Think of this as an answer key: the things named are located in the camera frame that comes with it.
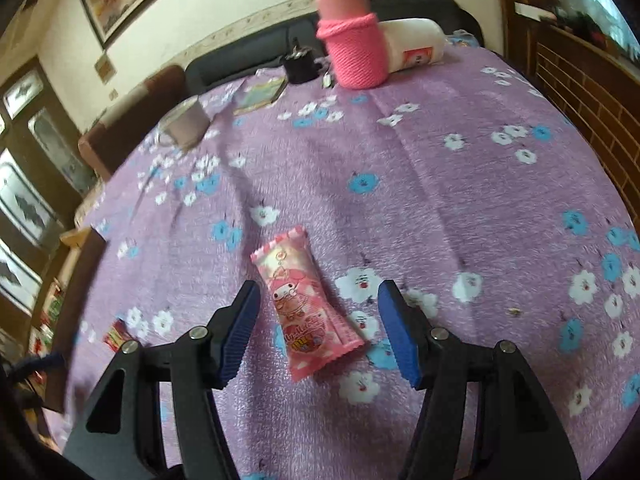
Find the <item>cardboard box tray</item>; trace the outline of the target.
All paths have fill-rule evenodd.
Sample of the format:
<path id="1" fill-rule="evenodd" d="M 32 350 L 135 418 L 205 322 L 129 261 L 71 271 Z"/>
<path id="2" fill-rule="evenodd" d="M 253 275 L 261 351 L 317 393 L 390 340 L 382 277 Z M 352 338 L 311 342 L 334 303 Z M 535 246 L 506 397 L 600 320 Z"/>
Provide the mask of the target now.
<path id="1" fill-rule="evenodd" d="M 60 236 L 60 244 L 38 297 L 32 317 L 29 349 L 47 356 L 54 353 L 62 363 L 43 374 L 37 388 L 43 406 L 63 414 L 67 379 L 70 374 L 76 337 L 96 269 L 106 241 L 97 230 L 71 230 Z"/>

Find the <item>black sofa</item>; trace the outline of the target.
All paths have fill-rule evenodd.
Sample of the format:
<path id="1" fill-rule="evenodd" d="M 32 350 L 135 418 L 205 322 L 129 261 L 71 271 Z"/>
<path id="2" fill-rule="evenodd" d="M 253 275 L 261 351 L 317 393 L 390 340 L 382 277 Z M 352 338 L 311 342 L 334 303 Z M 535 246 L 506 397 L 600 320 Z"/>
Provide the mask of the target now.
<path id="1" fill-rule="evenodd" d="M 447 35 L 464 30 L 481 46 L 485 44 L 480 23 L 456 0 L 370 0 L 370 3 L 382 21 L 430 18 Z M 199 56 L 186 66 L 186 90 L 191 96 L 203 94 L 220 84 L 254 74 L 260 68 L 278 67 L 296 44 L 313 48 L 317 56 L 326 54 L 326 47 L 316 36 L 318 21 L 316 12 L 303 14 Z"/>

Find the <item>small red candy packet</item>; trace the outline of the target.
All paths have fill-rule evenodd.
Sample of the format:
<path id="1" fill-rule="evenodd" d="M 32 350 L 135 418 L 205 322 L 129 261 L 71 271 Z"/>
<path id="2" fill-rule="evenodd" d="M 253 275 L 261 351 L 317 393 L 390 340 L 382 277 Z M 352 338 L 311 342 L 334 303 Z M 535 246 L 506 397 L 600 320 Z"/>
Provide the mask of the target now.
<path id="1" fill-rule="evenodd" d="M 113 352 L 117 352 L 125 342 L 133 339 L 134 337 L 130 335 L 126 322 L 122 318 L 116 318 L 103 336 L 104 344 Z"/>

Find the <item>small black cup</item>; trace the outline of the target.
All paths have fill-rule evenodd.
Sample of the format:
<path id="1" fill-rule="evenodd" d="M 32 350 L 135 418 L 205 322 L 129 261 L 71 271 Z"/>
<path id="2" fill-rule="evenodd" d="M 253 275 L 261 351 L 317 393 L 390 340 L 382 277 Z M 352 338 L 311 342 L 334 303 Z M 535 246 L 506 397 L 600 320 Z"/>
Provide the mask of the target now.
<path id="1" fill-rule="evenodd" d="M 314 50 L 310 47 L 295 46 L 282 56 L 281 65 L 289 84 L 299 86 L 320 77 L 322 64 L 316 61 Z"/>

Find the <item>pink cartoon candy packet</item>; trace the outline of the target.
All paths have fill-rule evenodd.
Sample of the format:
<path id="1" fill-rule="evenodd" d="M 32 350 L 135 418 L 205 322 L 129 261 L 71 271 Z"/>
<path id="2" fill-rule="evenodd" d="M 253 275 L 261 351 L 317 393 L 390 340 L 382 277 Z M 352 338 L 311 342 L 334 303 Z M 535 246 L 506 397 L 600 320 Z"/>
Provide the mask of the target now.
<path id="1" fill-rule="evenodd" d="M 277 235 L 250 260 L 276 310 L 293 382 L 364 346 L 363 338 L 330 304 L 304 228 Z"/>

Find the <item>small green booklet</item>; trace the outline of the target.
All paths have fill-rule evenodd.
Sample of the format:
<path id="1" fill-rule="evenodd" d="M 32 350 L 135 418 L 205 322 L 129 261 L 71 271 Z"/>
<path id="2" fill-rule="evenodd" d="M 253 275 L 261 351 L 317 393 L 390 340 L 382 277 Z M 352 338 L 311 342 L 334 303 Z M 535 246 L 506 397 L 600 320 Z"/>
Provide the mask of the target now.
<path id="1" fill-rule="evenodd" d="M 288 80 L 285 77 L 256 84 L 236 100 L 233 114 L 244 115 L 277 102 L 287 85 Z"/>

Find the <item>wooden glass-panel door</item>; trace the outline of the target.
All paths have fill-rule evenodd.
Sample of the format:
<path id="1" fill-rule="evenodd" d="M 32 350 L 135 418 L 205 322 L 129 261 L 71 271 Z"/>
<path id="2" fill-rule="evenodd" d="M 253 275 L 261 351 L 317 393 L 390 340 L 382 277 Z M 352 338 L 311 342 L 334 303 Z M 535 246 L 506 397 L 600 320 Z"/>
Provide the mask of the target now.
<path id="1" fill-rule="evenodd" d="M 96 177 L 80 132 L 35 56 L 1 83 L 1 329 L 21 344 L 41 307 L 60 235 Z"/>

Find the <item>purple floral tablecloth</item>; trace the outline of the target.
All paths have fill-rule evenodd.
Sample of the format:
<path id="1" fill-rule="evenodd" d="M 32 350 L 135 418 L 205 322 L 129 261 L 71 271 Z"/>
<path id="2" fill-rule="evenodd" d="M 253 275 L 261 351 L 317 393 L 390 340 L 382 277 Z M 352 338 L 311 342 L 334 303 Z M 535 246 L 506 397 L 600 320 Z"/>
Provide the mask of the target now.
<path id="1" fill-rule="evenodd" d="M 639 407 L 639 118 L 542 49 L 531 84 L 485 49 L 368 91 L 289 88 L 235 116 L 263 70 L 207 91 L 202 143 L 134 144 L 88 213 L 106 248 L 66 392 L 72 424 L 124 322 L 171 342 L 257 278 L 250 256 L 301 226 L 326 294 L 364 344 L 293 382 L 260 309 L 216 404 L 241 476 L 393 479 L 422 396 L 375 303 L 395 281 L 460 339 L 523 351 L 591 476 Z"/>

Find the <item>pink knit-sleeved bottle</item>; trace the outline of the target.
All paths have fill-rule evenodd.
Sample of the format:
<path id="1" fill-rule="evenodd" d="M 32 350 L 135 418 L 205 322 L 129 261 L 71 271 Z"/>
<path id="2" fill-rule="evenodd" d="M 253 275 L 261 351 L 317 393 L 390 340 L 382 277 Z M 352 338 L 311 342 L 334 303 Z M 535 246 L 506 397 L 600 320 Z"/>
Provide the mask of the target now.
<path id="1" fill-rule="evenodd" d="M 337 82 L 346 89 L 379 86 L 388 77 L 386 42 L 369 0 L 316 0 L 317 37 Z"/>

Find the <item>white ceramic mug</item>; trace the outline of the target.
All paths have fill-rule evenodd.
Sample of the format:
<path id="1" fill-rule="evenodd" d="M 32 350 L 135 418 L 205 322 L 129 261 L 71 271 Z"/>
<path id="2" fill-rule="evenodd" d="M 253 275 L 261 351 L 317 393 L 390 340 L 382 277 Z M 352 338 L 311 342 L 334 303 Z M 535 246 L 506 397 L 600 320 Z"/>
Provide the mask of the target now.
<path id="1" fill-rule="evenodd" d="M 156 142 L 159 146 L 176 146 L 182 150 L 193 148 L 204 138 L 210 119 L 198 96 L 177 104 L 160 120 Z"/>

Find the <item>white plastic jar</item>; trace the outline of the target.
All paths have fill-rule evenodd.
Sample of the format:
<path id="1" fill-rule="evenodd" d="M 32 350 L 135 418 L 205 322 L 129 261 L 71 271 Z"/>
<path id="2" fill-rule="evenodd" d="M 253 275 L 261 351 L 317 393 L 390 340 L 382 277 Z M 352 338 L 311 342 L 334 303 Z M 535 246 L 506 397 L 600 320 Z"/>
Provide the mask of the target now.
<path id="1" fill-rule="evenodd" d="M 444 55 L 446 36 L 439 24 L 429 18 L 403 18 L 378 26 L 386 41 L 390 73 L 433 64 Z"/>

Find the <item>wooden cabinet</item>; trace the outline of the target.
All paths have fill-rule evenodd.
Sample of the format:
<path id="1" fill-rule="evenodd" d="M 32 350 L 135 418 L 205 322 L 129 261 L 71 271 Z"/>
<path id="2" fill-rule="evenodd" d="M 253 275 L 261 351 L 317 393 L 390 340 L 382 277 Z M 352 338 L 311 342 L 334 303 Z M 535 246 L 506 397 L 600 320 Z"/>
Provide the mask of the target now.
<path id="1" fill-rule="evenodd" d="M 639 217 L 639 71 L 598 0 L 500 0 L 504 56 L 578 128 Z"/>

